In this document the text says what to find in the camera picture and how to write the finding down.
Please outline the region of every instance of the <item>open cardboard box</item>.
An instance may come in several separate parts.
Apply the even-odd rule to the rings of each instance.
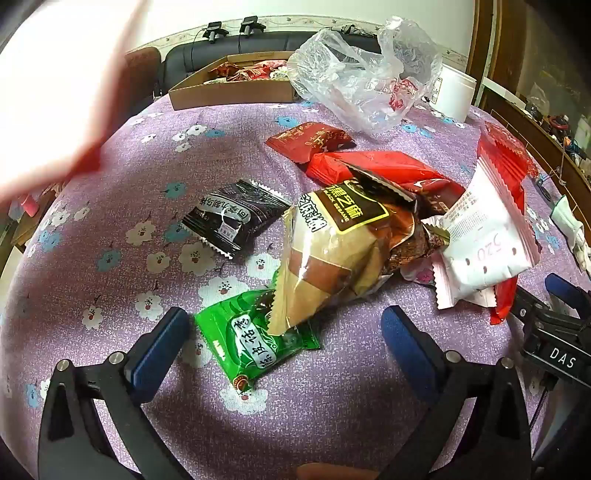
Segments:
[[[214,79],[216,75],[212,73],[212,70],[227,61],[249,67],[261,60],[287,60],[292,53],[292,51],[262,51],[228,55],[210,63],[172,87],[168,91],[170,102],[175,110],[208,105],[229,105],[231,103],[294,102],[296,101],[296,91],[288,80],[250,80],[203,84],[203,82]]]

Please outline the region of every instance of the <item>green snack package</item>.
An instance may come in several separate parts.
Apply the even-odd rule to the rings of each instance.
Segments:
[[[283,359],[319,348],[305,322],[283,335],[267,333],[274,290],[251,290],[211,305],[195,315],[210,350],[238,391],[250,390],[254,379]]]

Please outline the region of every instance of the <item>screw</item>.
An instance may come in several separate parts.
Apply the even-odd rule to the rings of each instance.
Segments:
[[[459,363],[462,360],[462,356],[455,350],[449,350],[445,353],[445,358],[453,364]]]
[[[501,359],[501,365],[503,367],[505,367],[506,369],[510,369],[510,368],[513,368],[515,366],[515,364],[513,363],[513,360],[511,360],[508,356],[504,356]]]
[[[114,352],[109,355],[109,363],[112,363],[113,365],[120,364],[124,357],[125,355],[121,352]]]
[[[66,368],[68,368],[70,366],[70,362],[68,360],[60,360],[57,363],[56,368],[60,371],[63,372]]]

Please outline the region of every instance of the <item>black snack package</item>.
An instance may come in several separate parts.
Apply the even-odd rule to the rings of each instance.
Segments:
[[[202,197],[184,216],[183,226],[231,259],[290,206],[279,193],[252,180],[238,180]]]

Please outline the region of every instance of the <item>blue gripper pad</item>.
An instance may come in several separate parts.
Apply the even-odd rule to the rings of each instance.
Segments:
[[[187,312],[172,307],[150,333],[142,335],[129,350],[124,368],[134,404],[151,402],[183,343],[191,334]]]
[[[546,290],[575,309],[581,320],[586,320],[591,314],[587,293],[569,283],[555,273],[551,273],[544,281]]]
[[[435,341],[420,332],[398,305],[382,314],[382,336],[419,400],[433,405],[440,394],[445,366]]]

